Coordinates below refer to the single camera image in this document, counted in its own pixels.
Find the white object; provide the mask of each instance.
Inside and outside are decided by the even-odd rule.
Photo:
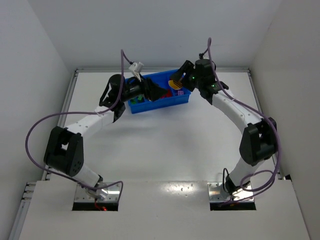
[[[86,140],[89,139],[92,135],[102,130],[106,125],[113,123],[114,113],[112,111],[105,111],[107,108],[104,106],[98,106],[94,111],[96,115],[88,115],[82,118],[81,120],[66,126],[69,132],[74,134],[80,133],[83,138],[83,144],[86,144]],[[94,187],[100,176],[92,171],[86,164],[80,169],[80,172],[73,177],[75,180],[80,183],[86,184],[90,187]]]
[[[230,90],[226,92],[231,97],[235,97]],[[222,91],[213,95],[212,105],[222,111],[236,125],[241,134],[248,124],[256,124],[261,121],[261,116],[231,100]]]
[[[144,67],[144,64],[141,62],[139,62],[139,63],[134,62],[129,67],[129,70],[131,71],[133,76],[135,76],[137,79],[139,79],[140,82],[141,82],[140,73],[141,73],[143,67]]]

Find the white surface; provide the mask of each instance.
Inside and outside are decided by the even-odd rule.
[[[20,240],[309,239],[290,181],[277,181],[256,211],[210,211],[203,181],[125,181],[118,212],[71,211],[75,188],[64,179],[39,181]]]
[[[320,239],[320,1],[284,0],[251,66],[262,109],[276,119],[310,236]]]
[[[248,67],[281,0],[29,0],[71,70],[119,67],[120,49],[180,67],[212,37],[219,67]]]
[[[80,73],[69,110],[94,109],[112,74]],[[247,73],[218,75],[235,96],[255,105]],[[66,124],[79,117],[68,116]],[[84,148],[85,162],[105,181],[124,180],[118,212],[71,211],[76,184],[52,176],[37,183],[20,239],[307,240],[290,181],[277,180],[257,198],[257,211],[210,211],[207,181],[221,180],[222,168],[235,166],[240,138],[197,91],[187,104],[133,115],[127,110]],[[272,166],[269,160],[263,168]],[[255,177],[253,187],[267,178]]]
[[[6,240],[27,181],[42,174],[26,155],[27,131],[61,110],[71,75],[27,0],[0,1],[0,32],[0,239]],[[56,123],[47,120],[30,138],[40,161]]]
[[[95,109],[114,73],[80,73],[69,111]],[[218,73],[236,98],[257,106],[248,74]],[[68,115],[65,125],[83,118]],[[84,145],[85,163],[105,181],[219,181],[240,159],[238,128],[195,90],[189,103],[121,118]],[[272,160],[264,168],[273,169]]]

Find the blue plastic tray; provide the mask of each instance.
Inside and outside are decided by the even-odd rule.
[[[163,71],[159,73],[144,75],[144,77],[151,78],[152,81],[158,84],[161,88],[168,90],[168,95],[160,98],[157,101],[148,101],[144,97],[136,97],[128,101],[132,114],[141,113],[153,109],[165,108],[173,105],[184,104],[189,101],[190,91],[182,88],[183,95],[178,95],[178,91],[169,87],[168,81],[170,76],[177,70]]]

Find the wire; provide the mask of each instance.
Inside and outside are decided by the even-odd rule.
[[[128,58],[127,58],[127,56],[125,55],[125,53],[123,53],[123,57],[124,57],[124,59],[130,64],[130,65],[132,65],[134,62],[133,61],[130,61]]]
[[[206,50],[205,50],[203,53],[200,53],[200,54],[199,54],[199,57],[200,57],[200,58],[203,58],[204,55],[208,52],[208,49],[209,49],[209,48],[207,47]]]
[[[277,155],[276,155],[276,158],[277,158],[277,161],[276,161],[276,164],[275,164],[275,168],[274,168],[274,171],[270,171],[270,170],[262,170],[262,171],[258,171],[254,174],[249,174],[247,176],[245,176],[241,181],[240,181],[240,187],[246,191],[246,192],[258,192],[258,193],[255,193],[253,194],[252,196],[250,197],[247,197],[247,198],[243,198],[243,199],[240,199],[240,200],[235,200],[235,201],[232,201],[232,202],[228,202],[228,204],[233,204],[233,203],[237,203],[237,202],[240,202],[240,201],[243,201],[243,200],[246,200],[246,199],[249,199],[251,197],[254,197],[254,196],[257,196],[257,195],[260,195],[262,193],[264,193],[266,190],[268,190],[269,188],[271,188],[271,186],[274,184],[275,182],[275,178],[276,178],[276,175],[277,175],[277,172],[280,168],[280,161],[282,159],[282,147],[281,147],[281,143],[280,143],[280,137],[278,135],[278,132],[275,128],[275,126],[273,125],[273,123],[269,120],[269,118],[263,114],[262,112],[254,109],[253,107],[245,104],[244,102],[242,101],[239,101],[238,99],[232,97],[222,86],[218,76],[217,76],[217,73],[216,73],[216,70],[215,70],[215,64],[213,63],[212,61],[212,56],[211,56],[211,50],[210,50],[210,46],[211,46],[211,37],[208,38],[208,41],[207,41],[207,49],[205,50],[205,53],[208,52],[208,55],[209,55],[209,59],[210,59],[210,64],[211,64],[211,68],[212,68],[212,72],[213,72],[213,75],[219,85],[219,87],[221,88],[221,90],[223,91],[223,93],[229,98],[231,99],[232,101],[236,102],[237,104],[240,104],[242,106],[244,106],[245,108],[255,112],[256,114],[260,115],[261,117],[263,117],[265,119],[265,121],[269,124],[269,126],[271,127],[274,135],[275,135],[275,140],[276,140],[276,144],[277,144]],[[245,189],[244,188],[244,181],[248,178],[251,178],[257,174],[261,174],[261,173],[272,173],[270,179],[265,183],[263,184],[262,186],[260,187],[257,187],[257,188],[253,188],[253,189]]]
[[[98,206],[97,199],[94,200],[94,207],[99,211],[107,211],[107,208],[105,206]]]
[[[225,188],[225,172],[226,172],[226,175],[227,175],[227,176],[229,175],[228,169],[224,168],[224,169],[223,169],[223,172],[222,172],[222,188],[223,188],[223,190],[227,193],[227,190],[226,190],[226,188]]]
[[[41,166],[39,163],[36,162],[36,160],[34,160],[34,158],[31,156],[30,154],[30,150],[29,150],[29,138],[30,138],[30,135],[32,133],[32,131],[35,129],[35,127],[40,124],[41,122],[43,122],[44,120],[47,120],[49,118],[52,118],[52,117],[57,117],[57,116],[61,116],[61,115],[100,115],[100,114],[104,114],[110,110],[112,110],[116,105],[117,103],[120,101],[120,97],[121,97],[121,93],[122,93],[122,89],[123,89],[123,85],[124,85],[124,81],[125,81],[125,63],[124,63],[124,59],[127,60],[129,63],[131,63],[129,61],[129,59],[127,58],[127,56],[125,55],[125,52],[121,49],[121,81],[120,81],[120,90],[119,90],[119,93],[118,93],[118,96],[114,102],[114,104],[106,109],[106,110],[103,110],[103,111],[100,111],[100,112],[95,112],[95,111],[69,111],[69,112],[58,112],[58,113],[53,113],[53,114],[50,114],[48,116],[45,116],[43,118],[41,118],[40,120],[38,120],[35,124],[32,125],[32,127],[29,129],[26,137],[25,137],[25,142],[24,142],[24,147],[25,147],[25,152],[28,156],[28,158],[31,160],[31,162],[36,165],[39,169],[42,169],[43,171],[47,171],[48,173],[50,174],[55,174],[55,175],[58,175],[60,177],[63,177],[63,178],[66,178],[66,179],[69,179],[73,182],[76,182],[78,183],[79,185],[81,185],[82,187],[84,188],[87,188],[87,189],[90,189],[90,190],[93,190],[93,191],[96,191],[96,190],[100,190],[100,189],[104,189],[104,188],[109,188],[111,186],[114,186],[116,184],[121,184],[121,189],[120,189],[120,193],[119,193],[119,197],[118,197],[118,202],[120,201],[120,197],[122,195],[122,191],[123,191],[123,187],[124,187],[124,183],[123,181],[117,181],[117,182],[114,182],[114,183],[111,183],[109,185],[101,185],[99,187],[92,187],[92,186],[89,186],[85,183],[82,183],[82,182],[79,182],[75,179],[73,179],[72,177],[69,177],[67,175],[64,175],[62,173],[59,173],[59,172],[56,172],[56,171],[52,171],[50,169],[47,169],[45,168],[44,166]]]

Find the white table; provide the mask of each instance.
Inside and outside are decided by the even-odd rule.
[[[68,110],[94,110],[113,74],[79,73]],[[257,106],[247,72],[218,75],[238,99]],[[92,170],[105,181],[124,181],[118,212],[71,211],[76,184],[51,176],[36,185],[21,240],[309,239],[290,181],[277,180],[256,198],[255,211],[210,211],[207,182],[221,181],[223,168],[234,168],[241,134],[197,90],[187,104],[138,114],[126,107],[84,144]],[[65,125],[80,118],[69,115]],[[273,168],[270,159],[260,169]],[[255,177],[252,186],[269,177]]]

